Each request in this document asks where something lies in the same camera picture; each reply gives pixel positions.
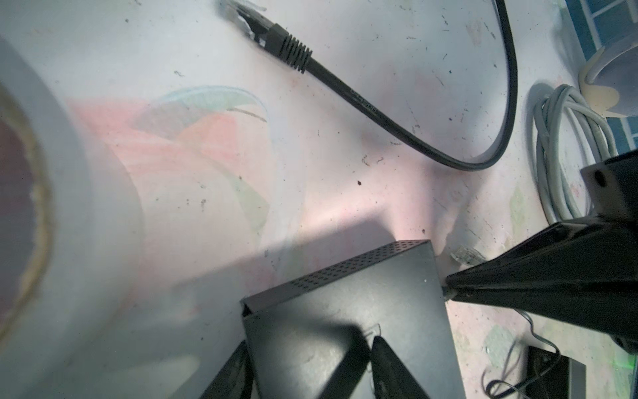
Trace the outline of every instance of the screw hole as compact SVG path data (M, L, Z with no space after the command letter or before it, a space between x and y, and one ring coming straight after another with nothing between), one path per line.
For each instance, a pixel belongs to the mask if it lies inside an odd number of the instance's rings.
M605 175L603 175L602 172L600 172L599 170L594 172L594 180L601 187L606 187L607 186L607 180L605 180Z

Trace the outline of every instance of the tabletop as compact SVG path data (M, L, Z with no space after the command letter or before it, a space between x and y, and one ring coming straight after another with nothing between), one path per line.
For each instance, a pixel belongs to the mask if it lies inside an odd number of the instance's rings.
M497 138L507 69L492 2L260 5L434 147L469 159ZM0 35L122 161L145 223L119 313L29 397L198 397L243 339L244 296L398 239L430 239L443 279L460 267L450 258L459 246L492 258L546 227L531 107L576 86L584 58L563 0L507 6L514 134L494 167L460 172L273 59L213 2L0 0ZM485 397L493 377L515 382L524 346L540 345L513 310L447 310L468 398ZM588 398L628 396L628 356L608 336L534 319L587 366Z

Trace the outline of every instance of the black cable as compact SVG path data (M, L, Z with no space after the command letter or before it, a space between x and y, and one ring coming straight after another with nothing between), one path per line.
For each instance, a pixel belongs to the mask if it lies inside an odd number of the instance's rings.
M547 374L552 368L554 368L554 366L558 364L558 362L561 359L561 354L560 354L560 350L558 350L558 347L552 341L545 339L534 332L534 322L532 321L530 315L528 315L526 312L522 310L518 310L518 309L515 309L515 310L519 312L521 316L523 316L525 320L527 320L528 323L530 323L530 332L532 336L536 338L537 340L541 341L542 343L546 343L549 346L553 347L556 350L556 353L554 354L551 362L541 372L537 372L536 375L534 375L533 377L528 377L514 386L512 386L510 383L505 382L503 380L490 381L485 386L485 394L487 395L487 397L489 397L489 399L502 399L502 398L505 398L506 396L511 395L512 393L515 393L515 392L520 393L526 386L532 384L533 382L538 381L539 378ZM499 384L505 384L509 386L509 388L499 394L492 394L492 390L494 389L494 387Z
M516 52L514 51L514 39L510 22L507 17L507 9L505 0L495 0L496 11L500 20L501 32L503 35L503 44L505 46L505 55L507 57L507 71L509 75L507 105L505 107L505 117L499 137L493 154L485 161L466 162L443 153L442 151L430 146L428 143L414 136L408 130L399 126L391 120L383 112L379 111L374 105L370 104L359 93L354 91L350 86L346 85L341 79L333 75L328 69L322 66L311 57L312 51L304 46L299 40L277 24L273 24L263 15L255 10L235 4L234 8L241 17L241 24L248 27L253 39L260 44L266 51L270 52L286 64L301 71L312 73L317 79L321 80L326 86L331 88L335 93L340 95L344 100L353 107L361 111L368 118L372 119L376 124L387 130L391 135L401 140L410 147L416 149L420 153L432 158L438 163L459 169L459 170L483 170L494 165L505 153L505 150L512 137L514 129L514 118L516 116L516 101L518 97L518 70L516 65Z

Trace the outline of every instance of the perforated vent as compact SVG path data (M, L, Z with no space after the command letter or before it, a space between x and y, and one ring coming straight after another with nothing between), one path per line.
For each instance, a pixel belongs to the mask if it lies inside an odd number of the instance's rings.
M312 290L326 285L346 275L352 274L358 270L364 269L370 265L381 262L389 257L395 256L405 250L409 250L413 246L423 243L424 240L412 241L395 241L391 244L381 246L375 250L363 253L362 255L344 260L341 263L326 267L305 275L296 280L292 280L288 284L292 284L303 290Z

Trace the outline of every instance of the cable strain relief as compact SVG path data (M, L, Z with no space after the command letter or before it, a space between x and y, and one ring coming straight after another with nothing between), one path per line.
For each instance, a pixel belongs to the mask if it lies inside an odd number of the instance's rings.
M306 65L313 53L279 24L268 30L264 49L301 73L306 71Z

